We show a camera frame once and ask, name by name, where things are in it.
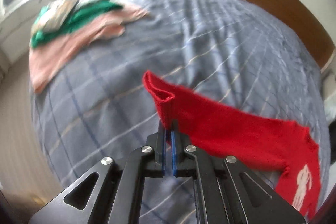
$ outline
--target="brown headboard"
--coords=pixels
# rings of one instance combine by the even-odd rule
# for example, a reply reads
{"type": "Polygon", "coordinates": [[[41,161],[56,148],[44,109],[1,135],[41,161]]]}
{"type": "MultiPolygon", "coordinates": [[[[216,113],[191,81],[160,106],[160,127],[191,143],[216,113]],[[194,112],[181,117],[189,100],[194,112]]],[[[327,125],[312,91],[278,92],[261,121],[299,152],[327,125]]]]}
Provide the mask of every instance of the brown headboard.
{"type": "Polygon", "coordinates": [[[316,17],[299,0],[247,0],[277,17],[305,44],[320,68],[331,57],[335,46],[316,17]]]}

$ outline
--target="bedspread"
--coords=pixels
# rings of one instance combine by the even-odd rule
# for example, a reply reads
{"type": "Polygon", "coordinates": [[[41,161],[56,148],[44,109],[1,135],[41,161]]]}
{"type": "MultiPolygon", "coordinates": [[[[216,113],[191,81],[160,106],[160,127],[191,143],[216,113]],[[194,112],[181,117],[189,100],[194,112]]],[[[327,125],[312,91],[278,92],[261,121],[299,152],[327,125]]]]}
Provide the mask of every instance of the bedspread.
{"type": "MultiPolygon", "coordinates": [[[[128,155],[157,131],[142,85],[151,70],[243,111],[309,126],[320,145],[321,205],[330,142],[320,71],[295,32],[244,0],[123,1],[150,16],[82,50],[40,95],[31,93],[41,148],[62,185],[105,156],[128,155]]],[[[174,178],[169,159],[166,177],[146,179],[140,223],[196,223],[192,180],[174,178]]],[[[278,172],[256,172],[275,187],[278,172]]]]}

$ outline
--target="red sweater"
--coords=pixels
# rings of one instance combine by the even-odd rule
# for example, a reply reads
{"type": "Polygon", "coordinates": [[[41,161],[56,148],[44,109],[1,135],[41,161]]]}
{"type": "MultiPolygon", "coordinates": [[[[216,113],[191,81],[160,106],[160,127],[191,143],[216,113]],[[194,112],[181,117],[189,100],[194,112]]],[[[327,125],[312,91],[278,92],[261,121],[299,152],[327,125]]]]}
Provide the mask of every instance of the red sweater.
{"type": "Polygon", "coordinates": [[[281,171],[276,192],[302,215],[314,216],[321,187],[319,146],[309,128],[219,104],[150,71],[143,83],[166,129],[177,119],[179,130],[210,155],[234,155],[249,168],[281,171]]]}

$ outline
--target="triangular cutout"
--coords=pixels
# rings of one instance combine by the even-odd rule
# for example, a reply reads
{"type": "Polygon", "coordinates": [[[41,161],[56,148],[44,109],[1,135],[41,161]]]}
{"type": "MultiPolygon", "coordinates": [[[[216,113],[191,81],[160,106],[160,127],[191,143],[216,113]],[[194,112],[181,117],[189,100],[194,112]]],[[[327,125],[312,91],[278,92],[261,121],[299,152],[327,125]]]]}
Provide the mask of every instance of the triangular cutout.
{"type": "Polygon", "coordinates": [[[240,173],[239,174],[247,195],[251,201],[253,207],[259,207],[266,201],[272,199],[272,197],[267,194],[267,192],[259,186],[247,173],[240,173]]]}
{"type": "Polygon", "coordinates": [[[89,201],[90,195],[98,178],[98,173],[90,174],[81,184],[65,196],[64,202],[77,208],[78,210],[83,210],[89,201]]]}

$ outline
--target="wooden floor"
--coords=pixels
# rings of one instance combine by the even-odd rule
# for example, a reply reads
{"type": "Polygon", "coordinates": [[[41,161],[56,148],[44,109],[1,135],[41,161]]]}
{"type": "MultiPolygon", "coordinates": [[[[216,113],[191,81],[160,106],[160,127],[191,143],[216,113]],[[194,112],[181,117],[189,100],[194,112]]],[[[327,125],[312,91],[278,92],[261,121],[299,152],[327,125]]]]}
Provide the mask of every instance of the wooden floor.
{"type": "Polygon", "coordinates": [[[0,85],[0,185],[9,200],[39,197],[48,202],[62,190],[33,130],[28,54],[10,68],[0,85]]]}

